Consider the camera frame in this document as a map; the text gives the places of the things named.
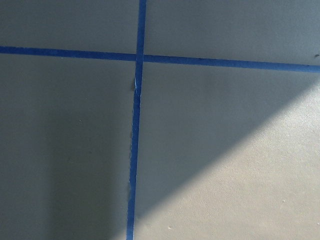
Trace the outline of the brown paper table cover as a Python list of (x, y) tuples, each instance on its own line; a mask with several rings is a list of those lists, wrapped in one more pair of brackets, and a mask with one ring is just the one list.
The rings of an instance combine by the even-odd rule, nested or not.
[[(149, 0), (144, 52), (320, 63), (317, 0)], [(0, 56), (0, 237), (124, 240), (134, 61)], [(137, 240), (317, 240), (320, 75), (146, 62)]]

